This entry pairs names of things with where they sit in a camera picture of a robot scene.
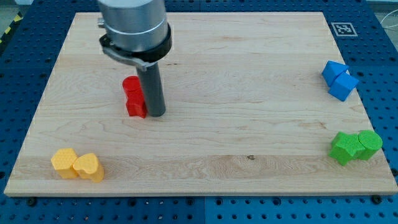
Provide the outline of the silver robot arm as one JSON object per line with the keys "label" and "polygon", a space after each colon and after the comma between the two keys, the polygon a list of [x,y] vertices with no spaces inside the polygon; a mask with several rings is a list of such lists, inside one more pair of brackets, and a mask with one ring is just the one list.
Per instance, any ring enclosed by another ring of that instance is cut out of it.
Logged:
{"label": "silver robot arm", "polygon": [[146,71],[168,54],[172,31],[163,0],[98,0],[98,5],[106,55]]}

